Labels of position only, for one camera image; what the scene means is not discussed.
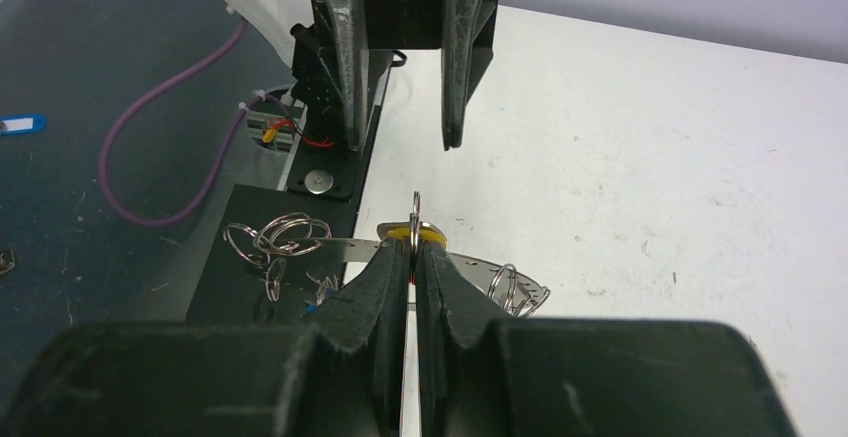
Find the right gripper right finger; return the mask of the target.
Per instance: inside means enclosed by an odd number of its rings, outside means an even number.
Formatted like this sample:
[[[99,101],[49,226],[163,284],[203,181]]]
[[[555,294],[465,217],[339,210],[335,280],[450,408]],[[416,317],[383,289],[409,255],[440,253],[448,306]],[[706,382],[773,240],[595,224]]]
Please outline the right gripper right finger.
[[[709,321],[517,318],[416,259],[425,436],[792,436],[757,352]]]

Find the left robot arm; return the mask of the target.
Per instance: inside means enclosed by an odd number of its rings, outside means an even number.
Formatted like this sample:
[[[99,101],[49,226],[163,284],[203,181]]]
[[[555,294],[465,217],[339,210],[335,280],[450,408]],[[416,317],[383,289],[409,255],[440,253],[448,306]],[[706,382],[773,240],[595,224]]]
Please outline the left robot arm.
[[[283,62],[307,64],[328,97],[308,98],[328,110],[330,130],[356,151],[370,123],[369,80],[378,56],[392,50],[441,53],[442,139],[463,140],[466,107],[493,52],[498,0],[224,0],[272,45]]]

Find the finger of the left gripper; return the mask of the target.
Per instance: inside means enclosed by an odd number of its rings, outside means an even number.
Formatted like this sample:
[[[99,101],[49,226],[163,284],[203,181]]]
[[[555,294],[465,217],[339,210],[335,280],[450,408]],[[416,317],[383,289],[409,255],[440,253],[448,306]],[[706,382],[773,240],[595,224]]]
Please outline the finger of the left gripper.
[[[352,151],[367,141],[370,115],[370,57],[365,0],[312,0],[319,41],[332,49],[331,78],[341,104],[344,135]]]
[[[468,101],[494,57],[499,0],[443,0],[441,36],[442,140],[462,144]]]

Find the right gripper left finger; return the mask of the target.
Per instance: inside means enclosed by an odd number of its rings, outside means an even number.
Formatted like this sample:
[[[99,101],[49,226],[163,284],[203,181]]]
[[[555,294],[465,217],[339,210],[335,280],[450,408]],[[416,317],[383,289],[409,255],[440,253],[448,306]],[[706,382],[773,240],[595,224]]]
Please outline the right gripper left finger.
[[[88,324],[52,341],[1,420],[5,436],[395,436],[409,253],[287,324]]]

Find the key with yellow tag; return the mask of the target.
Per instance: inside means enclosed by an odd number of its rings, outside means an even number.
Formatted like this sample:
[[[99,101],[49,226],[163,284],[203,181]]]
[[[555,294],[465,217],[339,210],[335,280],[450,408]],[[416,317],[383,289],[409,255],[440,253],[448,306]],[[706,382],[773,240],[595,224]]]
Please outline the key with yellow tag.
[[[387,223],[382,224],[378,234],[384,237],[396,239],[406,238],[410,248],[410,277],[409,282],[416,284],[416,266],[419,251],[423,242],[431,242],[447,248],[448,239],[446,235],[434,224],[423,221],[421,218],[421,194],[419,191],[413,193],[412,211],[406,224]]]

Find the key with blue tag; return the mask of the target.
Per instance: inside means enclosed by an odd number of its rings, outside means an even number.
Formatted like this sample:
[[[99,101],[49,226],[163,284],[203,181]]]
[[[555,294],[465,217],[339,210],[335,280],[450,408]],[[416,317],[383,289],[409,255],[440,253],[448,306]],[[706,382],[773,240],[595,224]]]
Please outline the key with blue tag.
[[[321,305],[321,300],[318,299],[317,301],[305,301],[304,304],[306,305],[305,313],[308,314],[313,312],[318,306]]]

